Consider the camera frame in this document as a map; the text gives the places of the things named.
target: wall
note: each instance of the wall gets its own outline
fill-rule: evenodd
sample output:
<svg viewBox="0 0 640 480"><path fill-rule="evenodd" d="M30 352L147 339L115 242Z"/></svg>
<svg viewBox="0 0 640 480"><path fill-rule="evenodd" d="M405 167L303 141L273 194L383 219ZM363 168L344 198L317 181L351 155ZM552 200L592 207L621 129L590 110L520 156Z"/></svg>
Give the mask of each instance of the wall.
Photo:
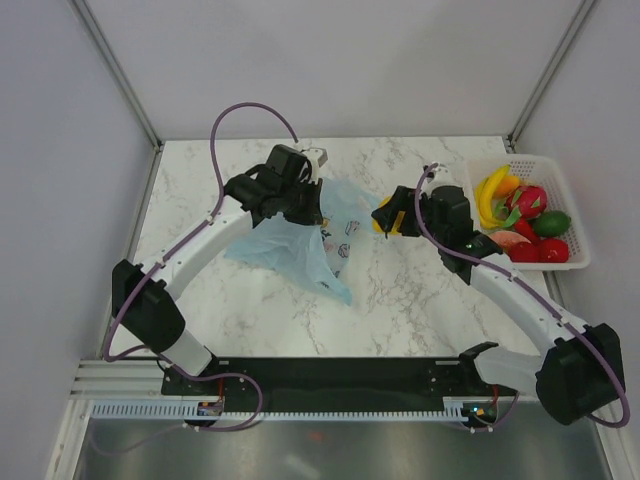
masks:
<svg viewBox="0 0 640 480"><path fill-rule="evenodd" d="M571 307L608 322L622 341L631 430L640 445L640 3L600 2L518 143L556 158L592 251L561 275Z"/></svg>
<svg viewBox="0 0 640 480"><path fill-rule="evenodd" d="M0 6L0 465L44 477L151 147L64 0Z"/></svg>
<svg viewBox="0 0 640 480"><path fill-rule="evenodd" d="M580 3L87 2L164 139L508 133Z"/></svg>

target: fruit basket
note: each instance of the fruit basket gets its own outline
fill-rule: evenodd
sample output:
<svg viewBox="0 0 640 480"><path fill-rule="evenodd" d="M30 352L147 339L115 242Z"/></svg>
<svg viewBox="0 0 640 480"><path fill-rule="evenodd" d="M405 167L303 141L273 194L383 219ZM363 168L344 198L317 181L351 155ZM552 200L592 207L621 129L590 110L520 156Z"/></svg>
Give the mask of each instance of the fruit basket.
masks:
<svg viewBox="0 0 640 480"><path fill-rule="evenodd" d="M479 214L473 189L496 169L510 165L509 175L515 175L529 185L538 185L547 194L547 210L559 210L571 217L569 229L558 236L569 247L569 259L565 263L516 263L520 270L572 270L589 265L591 255L580 215L562 172L551 158L536 155L505 154L504 156L477 158L467 161L467 173L471 184L469 200L472 204L472 215L476 228L484 233L494 230L483 229L479 222Z"/></svg>

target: white tabletop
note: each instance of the white tabletop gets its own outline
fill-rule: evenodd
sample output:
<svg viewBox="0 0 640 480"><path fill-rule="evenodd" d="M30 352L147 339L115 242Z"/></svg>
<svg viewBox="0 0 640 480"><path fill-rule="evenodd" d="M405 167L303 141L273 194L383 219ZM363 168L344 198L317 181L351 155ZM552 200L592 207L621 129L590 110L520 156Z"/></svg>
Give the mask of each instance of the white tabletop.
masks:
<svg viewBox="0 0 640 480"><path fill-rule="evenodd" d="M220 141L225 181L264 162L276 143L291 144ZM471 195L465 161L505 153L500 137L332 138L303 144L327 149L323 176L347 178L380 198L398 185L414 187L422 166L434 161L447 163ZM208 141L167 142L135 260L165 247L209 211L217 195ZM527 277L546 291L541 273ZM340 278L352 291L351 307L220 255L177 304L187 327L219 356L449 356L487 340L536 353L515 323L447 271L422 238L359 232ZM121 328L112 351L138 343Z"/></svg>

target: blue bag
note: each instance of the blue bag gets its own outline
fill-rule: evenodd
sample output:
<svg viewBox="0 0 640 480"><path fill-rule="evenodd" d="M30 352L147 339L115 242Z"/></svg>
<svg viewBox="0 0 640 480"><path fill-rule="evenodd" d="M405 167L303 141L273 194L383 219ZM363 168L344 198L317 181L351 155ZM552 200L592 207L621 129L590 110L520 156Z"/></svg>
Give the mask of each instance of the blue bag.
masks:
<svg viewBox="0 0 640 480"><path fill-rule="evenodd" d="M270 268L296 285L351 305L351 290L340 280L353 234L373 233L371 212L380 201L348 180L324 178L320 193L322 227L287 222L281 214L263 221L233 243L225 258Z"/></svg>

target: avocado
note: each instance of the avocado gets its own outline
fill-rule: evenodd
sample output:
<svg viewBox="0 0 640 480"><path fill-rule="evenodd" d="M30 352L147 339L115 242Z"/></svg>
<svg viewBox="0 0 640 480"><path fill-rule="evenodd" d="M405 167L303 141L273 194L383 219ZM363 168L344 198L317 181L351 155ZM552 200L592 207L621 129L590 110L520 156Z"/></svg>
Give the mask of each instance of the avocado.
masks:
<svg viewBox="0 0 640 480"><path fill-rule="evenodd" d="M571 217L559 210L550 210L536 218L532 226L540 237L558 237L569 230Z"/></svg>

